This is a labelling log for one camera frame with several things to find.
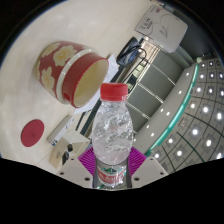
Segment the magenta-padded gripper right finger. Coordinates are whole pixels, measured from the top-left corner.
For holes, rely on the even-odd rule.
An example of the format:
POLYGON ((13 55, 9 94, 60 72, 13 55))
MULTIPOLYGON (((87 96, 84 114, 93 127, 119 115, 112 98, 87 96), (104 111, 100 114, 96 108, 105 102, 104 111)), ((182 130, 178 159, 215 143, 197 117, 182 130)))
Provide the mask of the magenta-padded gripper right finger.
POLYGON ((128 157, 127 186, 140 188, 167 176, 168 173, 154 157, 146 157, 135 148, 128 157))

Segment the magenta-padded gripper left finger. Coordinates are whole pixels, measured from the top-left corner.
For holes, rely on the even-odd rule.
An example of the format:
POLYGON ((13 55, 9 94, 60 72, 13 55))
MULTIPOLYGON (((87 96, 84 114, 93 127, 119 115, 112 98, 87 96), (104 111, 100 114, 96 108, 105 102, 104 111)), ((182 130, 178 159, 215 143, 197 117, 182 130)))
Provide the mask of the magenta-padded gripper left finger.
POLYGON ((70 158, 58 171, 57 175, 84 188, 92 188, 96 171, 96 159, 93 148, 80 156, 70 158))

